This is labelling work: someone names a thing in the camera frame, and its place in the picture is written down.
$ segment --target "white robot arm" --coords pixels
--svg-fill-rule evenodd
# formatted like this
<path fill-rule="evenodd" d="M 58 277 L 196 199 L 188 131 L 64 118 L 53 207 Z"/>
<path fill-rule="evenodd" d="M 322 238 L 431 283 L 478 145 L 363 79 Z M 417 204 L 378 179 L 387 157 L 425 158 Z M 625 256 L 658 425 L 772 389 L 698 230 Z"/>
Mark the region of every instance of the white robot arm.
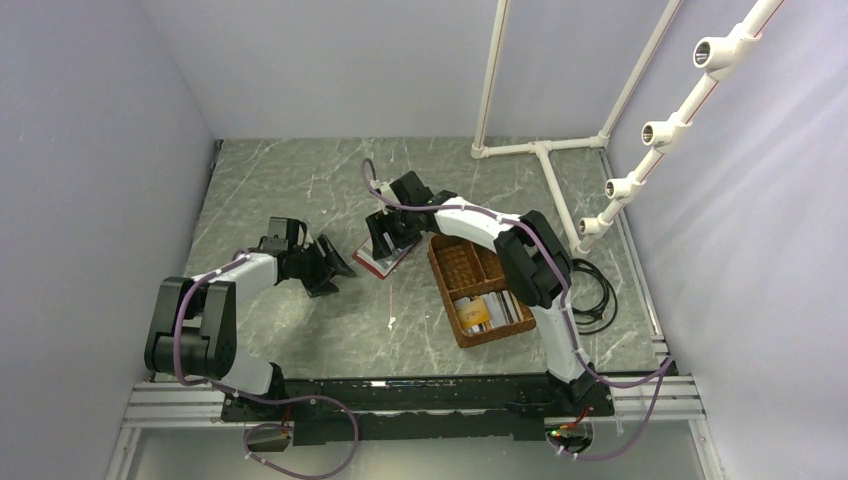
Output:
<path fill-rule="evenodd" d="M 313 241 L 300 220 L 272 217 L 268 235 L 256 248 L 237 252 L 232 263 L 213 275 L 162 282 L 144 350 L 145 365 L 175 374 L 174 344 L 179 340 L 183 374 L 236 391 L 282 397 L 280 367 L 238 348 L 239 311 L 262 290 L 287 279 L 299 279 L 310 297 L 338 292 L 330 282 L 335 275 L 356 273 L 325 235 Z M 183 326 L 184 320 L 195 317 L 201 317 L 199 326 Z"/>
<path fill-rule="evenodd" d="M 472 204 L 469 204 L 459 196 L 446 200 L 442 205 L 459 205 L 464 208 L 437 211 L 435 219 L 439 232 L 444 235 L 464 238 L 495 253 L 497 253 L 495 243 L 498 236 L 514 228 L 509 224 L 501 223 L 490 217 L 467 210 L 467 207 Z M 521 220 L 521 217 L 518 215 L 501 214 L 501 217 L 510 218 L 515 221 Z M 536 319 L 536 326 L 539 328 L 539 335 L 542 337 L 545 355 L 547 355 L 548 371 L 558 379 L 564 382 L 570 382 L 578 378 L 584 370 L 574 357 L 571 340 L 568 337 L 568 331 L 563 321 L 562 313 L 560 312 L 562 300 L 560 297 L 562 295 L 565 295 L 566 317 L 568 321 L 572 322 L 574 330 L 577 331 L 577 325 L 574 323 L 574 314 L 571 310 L 570 290 L 564 293 L 560 292 L 556 297 L 551 299 L 551 305 L 549 307 L 530 305 L 530 310 L 533 312 L 533 317 Z M 583 350 L 580 339 L 578 338 L 577 341 L 578 353 L 583 356 L 586 363 L 589 363 L 589 357 Z"/>
<path fill-rule="evenodd" d="M 366 219 L 376 256 L 387 256 L 392 247 L 403 248 L 417 241 L 422 231 L 464 238 L 495 252 L 510 291 L 533 312 L 550 374 L 572 386 L 582 379 L 580 390 L 590 388 L 593 382 L 584 375 L 585 369 L 576 355 L 587 365 L 589 357 L 579 337 L 572 342 L 565 323 L 571 322 L 573 331 L 577 331 L 570 291 L 563 291 L 541 252 L 522 229 L 515 226 L 522 223 L 536 233 L 559 267 L 557 273 L 570 282 L 571 260 L 541 213 L 531 211 L 518 216 L 488 211 L 488 215 L 481 215 L 480 207 L 453 192 L 442 191 L 434 195 L 415 172 L 407 172 L 391 184 L 380 185 L 374 193 L 388 197 L 392 203 L 397 200 L 394 206 L 389 205 Z"/>

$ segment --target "black coiled cable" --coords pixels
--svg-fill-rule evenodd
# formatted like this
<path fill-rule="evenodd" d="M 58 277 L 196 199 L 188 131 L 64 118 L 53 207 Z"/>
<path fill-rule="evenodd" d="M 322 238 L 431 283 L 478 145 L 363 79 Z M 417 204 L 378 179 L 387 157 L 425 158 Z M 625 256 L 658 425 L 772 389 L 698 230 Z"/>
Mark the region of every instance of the black coiled cable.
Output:
<path fill-rule="evenodd" d="M 577 307 L 574 307 L 574 304 L 572 304 L 572 310 L 574 311 L 575 315 L 582 315 L 591 319 L 584 322 L 575 320 L 574 323 L 577 324 L 578 332 L 580 333 L 580 335 L 594 335 L 596 333 L 603 332 L 604 330 L 609 328 L 610 325 L 612 325 L 612 322 L 615 321 L 615 317 L 618 315 L 618 297 L 615 295 L 615 289 L 612 288 L 612 284 L 609 282 L 609 280 L 607 280 L 607 277 L 605 277 L 604 274 L 601 273 L 601 271 L 598 269 L 598 267 L 596 267 L 592 263 L 583 260 L 582 258 L 575 258 L 573 259 L 573 264 L 574 269 L 572 270 L 572 273 L 585 273 L 590 277 L 594 278 L 601 285 L 602 292 L 601 300 L 591 308 L 581 310 Z M 610 299 L 612 299 L 613 303 L 615 303 L 615 308 L 612 311 L 612 316 L 610 316 L 610 319 L 606 323 L 603 323 L 604 311 L 606 311 Z M 580 327 L 585 328 L 589 326 L 597 328 L 594 328 L 592 330 L 580 329 Z"/>

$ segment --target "white enclosure wall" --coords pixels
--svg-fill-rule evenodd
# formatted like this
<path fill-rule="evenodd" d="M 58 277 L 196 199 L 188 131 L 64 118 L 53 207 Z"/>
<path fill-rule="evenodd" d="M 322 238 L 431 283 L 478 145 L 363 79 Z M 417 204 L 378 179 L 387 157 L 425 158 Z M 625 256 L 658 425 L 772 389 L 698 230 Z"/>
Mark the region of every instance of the white enclosure wall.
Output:
<path fill-rule="evenodd" d="M 497 0 L 144 3 L 217 137 L 474 134 Z M 512 3 L 488 134 L 596 134 L 666 2 Z"/>
<path fill-rule="evenodd" d="M 212 137 L 136 0 L 0 0 L 0 477 L 106 472 Z"/>
<path fill-rule="evenodd" d="M 754 2 L 684 2 L 613 134 L 618 175 Z M 848 4 L 786 1 L 627 207 L 674 355 L 729 478 L 848 475 Z"/>

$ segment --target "floor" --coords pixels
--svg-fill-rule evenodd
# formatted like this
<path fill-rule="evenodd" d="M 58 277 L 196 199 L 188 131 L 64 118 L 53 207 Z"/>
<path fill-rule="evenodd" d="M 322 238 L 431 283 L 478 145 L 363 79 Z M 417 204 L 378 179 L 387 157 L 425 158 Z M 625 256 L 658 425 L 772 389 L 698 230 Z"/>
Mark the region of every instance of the floor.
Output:
<path fill-rule="evenodd" d="M 489 145 L 528 139 L 492 138 Z M 562 225 L 538 160 L 530 155 L 473 160 L 469 138 L 344 138 L 228 140 L 218 157 L 189 255 L 194 275 L 226 263 L 233 251 L 253 246 L 268 218 L 307 222 L 326 233 L 350 258 L 368 235 L 365 217 L 377 210 L 359 176 L 371 157 L 382 179 L 415 170 L 434 191 L 459 193 L 508 213 L 536 209 L 564 239 Z M 600 151 L 553 152 L 551 160 L 574 218 L 605 206 Z M 641 286 L 629 261 L 623 230 L 611 229 L 589 260 L 618 293 L 615 324 L 584 338 L 600 371 L 644 371 L 658 362 Z M 310 299 L 297 281 L 258 295 L 238 320 L 239 348 L 279 364 L 286 376 L 352 377 L 542 372 L 545 353 L 536 330 L 460 349 L 448 324 L 426 245 L 419 245 L 387 279 L 351 261 L 357 278 L 339 277 L 340 292 Z M 574 278 L 574 304 L 589 306 L 599 288 Z M 389 318 L 396 317 L 392 328 Z"/>

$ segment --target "wicker basket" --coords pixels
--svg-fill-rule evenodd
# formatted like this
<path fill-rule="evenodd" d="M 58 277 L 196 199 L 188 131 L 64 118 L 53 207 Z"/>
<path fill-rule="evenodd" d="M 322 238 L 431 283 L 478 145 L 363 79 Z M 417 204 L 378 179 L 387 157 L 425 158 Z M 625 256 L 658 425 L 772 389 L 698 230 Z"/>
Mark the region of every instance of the wicker basket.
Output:
<path fill-rule="evenodd" d="M 530 309 L 519 304 L 523 321 L 481 333 L 465 333 L 459 324 L 453 302 L 463 297 L 507 290 L 501 262 L 497 255 L 483 247 L 445 235 L 435 235 L 430 239 L 429 257 L 456 343 L 461 348 L 527 332 L 536 327 L 536 320 Z"/>

